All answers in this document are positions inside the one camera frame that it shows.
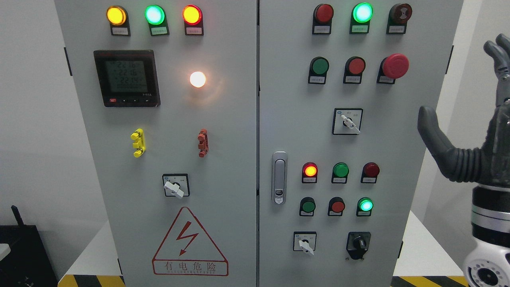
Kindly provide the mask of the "gray robotic right hand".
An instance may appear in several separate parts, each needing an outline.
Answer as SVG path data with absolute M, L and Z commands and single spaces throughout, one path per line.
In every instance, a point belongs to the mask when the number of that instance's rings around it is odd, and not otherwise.
M 498 79 L 494 116 L 489 122 L 486 140 L 481 148 L 454 147 L 438 125 L 435 109 L 421 106 L 417 129 L 442 175 L 454 182 L 477 182 L 492 187 L 509 187 L 509 52 L 508 36 L 483 46 L 494 60 Z

